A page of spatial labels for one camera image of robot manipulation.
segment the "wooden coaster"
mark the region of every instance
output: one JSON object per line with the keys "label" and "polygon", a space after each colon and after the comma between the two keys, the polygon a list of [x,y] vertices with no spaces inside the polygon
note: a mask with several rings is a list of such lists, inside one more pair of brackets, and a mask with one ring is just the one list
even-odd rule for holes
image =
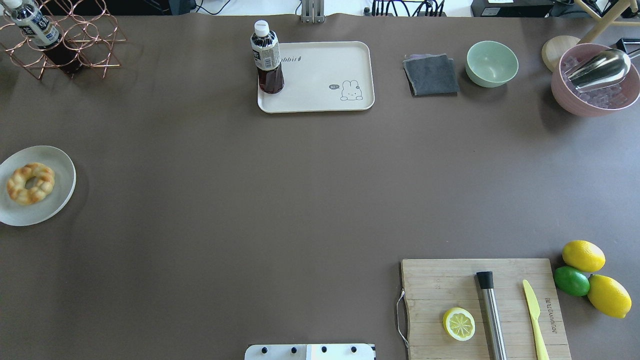
{"label": "wooden coaster", "polygon": [[553,72],[564,52],[576,46],[579,41],[577,37],[561,35],[545,42],[542,46],[542,61],[545,62],[549,71]]}

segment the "folded cloth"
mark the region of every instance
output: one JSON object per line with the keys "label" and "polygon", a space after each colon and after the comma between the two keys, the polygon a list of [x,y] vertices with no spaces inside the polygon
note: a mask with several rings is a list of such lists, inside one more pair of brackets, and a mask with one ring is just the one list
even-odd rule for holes
{"label": "folded cloth", "polygon": [[449,94],[458,92],[458,80],[453,59],[446,54],[411,55],[403,61],[404,72],[414,95]]}

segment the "dark bottle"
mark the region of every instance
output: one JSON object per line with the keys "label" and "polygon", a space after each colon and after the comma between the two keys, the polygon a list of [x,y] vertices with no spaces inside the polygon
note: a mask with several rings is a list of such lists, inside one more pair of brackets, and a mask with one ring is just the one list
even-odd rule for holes
{"label": "dark bottle", "polygon": [[284,86],[278,37],[269,30],[269,24],[264,20],[258,20],[253,29],[251,45],[255,66],[258,68],[258,84],[267,94],[275,94]]}
{"label": "dark bottle", "polygon": [[4,4],[11,11],[11,20],[53,64],[67,74],[82,68],[79,53],[65,46],[58,28],[31,1],[22,4],[22,0],[4,0]]}

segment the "wooden cutting board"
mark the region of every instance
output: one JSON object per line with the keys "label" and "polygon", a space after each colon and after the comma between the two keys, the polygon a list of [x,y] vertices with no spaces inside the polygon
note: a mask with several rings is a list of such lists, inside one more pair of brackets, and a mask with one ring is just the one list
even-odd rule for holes
{"label": "wooden cutting board", "polygon": [[[571,360],[549,259],[404,259],[402,278],[408,319],[409,360],[491,359],[479,300],[476,272],[492,271],[508,359],[537,360],[522,280],[540,304],[540,329],[549,358]],[[450,337],[442,317],[452,307],[468,310],[476,334]]]}

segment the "pink bowl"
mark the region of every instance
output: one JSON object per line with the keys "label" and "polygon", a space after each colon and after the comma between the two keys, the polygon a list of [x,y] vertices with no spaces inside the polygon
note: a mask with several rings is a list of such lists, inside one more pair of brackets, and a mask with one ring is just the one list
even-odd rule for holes
{"label": "pink bowl", "polygon": [[631,69],[625,79],[620,83],[620,87],[622,87],[622,94],[627,98],[627,100],[617,108],[605,109],[591,105],[577,97],[567,86],[560,69],[562,67],[561,64],[564,63],[565,59],[574,57],[578,61],[589,60],[595,54],[606,49],[609,49],[609,47],[598,44],[579,44],[564,52],[560,58],[558,66],[556,66],[554,73],[551,75],[551,91],[553,92],[556,101],[563,107],[563,109],[574,115],[582,117],[597,117],[628,108],[638,100],[638,97],[640,97],[640,76],[638,75],[638,70],[633,64],[631,64]]}

